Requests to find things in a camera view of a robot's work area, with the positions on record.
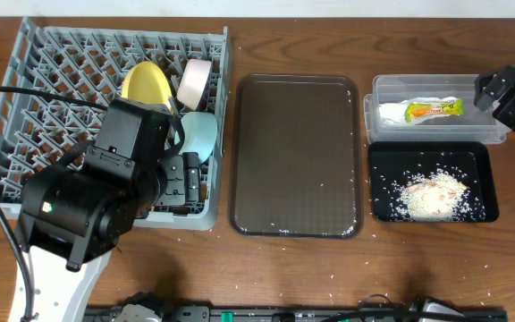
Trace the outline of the green snack wrapper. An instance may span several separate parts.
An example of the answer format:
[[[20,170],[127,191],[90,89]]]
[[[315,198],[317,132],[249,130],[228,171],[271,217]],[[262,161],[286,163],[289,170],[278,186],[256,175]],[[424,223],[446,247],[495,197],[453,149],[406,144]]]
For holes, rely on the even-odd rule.
[[[461,116],[464,101],[456,97],[416,97],[398,103],[383,103],[377,112],[383,125],[410,126],[435,118]]]

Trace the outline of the light blue bowl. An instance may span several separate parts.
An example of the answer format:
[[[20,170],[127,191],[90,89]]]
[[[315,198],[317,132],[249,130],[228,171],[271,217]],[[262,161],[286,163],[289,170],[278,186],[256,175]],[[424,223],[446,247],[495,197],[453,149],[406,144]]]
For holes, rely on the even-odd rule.
[[[207,112],[189,112],[182,117],[181,121],[185,138],[174,140],[175,143],[182,142],[179,154],[197,153],[198,161],[201,164],[205,163],[212,154],[217,139],[215,116]]]

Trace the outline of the white plate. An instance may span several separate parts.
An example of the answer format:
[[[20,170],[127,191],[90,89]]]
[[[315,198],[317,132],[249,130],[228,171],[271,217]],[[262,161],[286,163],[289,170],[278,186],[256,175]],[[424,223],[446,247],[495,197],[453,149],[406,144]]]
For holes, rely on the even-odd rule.
[[[191,59],[187,62],[177,91],[177,99],[191,110],[196,110],[211,72],[210,61]]]

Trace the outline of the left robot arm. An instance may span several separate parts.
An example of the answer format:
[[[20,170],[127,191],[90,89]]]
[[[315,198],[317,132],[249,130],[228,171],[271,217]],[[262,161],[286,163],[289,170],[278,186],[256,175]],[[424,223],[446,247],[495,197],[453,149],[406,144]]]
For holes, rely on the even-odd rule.
[[[93,141],[75,144],[21,190],[21,263],[11,321],[80,321],[119,238],[165,193],[164,161],[185,137],[173,104],[113,100]]]

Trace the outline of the yellow plate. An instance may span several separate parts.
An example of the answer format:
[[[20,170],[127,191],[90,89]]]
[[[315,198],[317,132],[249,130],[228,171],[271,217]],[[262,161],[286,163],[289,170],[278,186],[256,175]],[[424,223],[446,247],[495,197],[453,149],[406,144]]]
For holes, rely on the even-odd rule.
[[[173,93],[163,71],[150,61],[132,67],[122,83],[121,97],[142,104],[171,107]]]

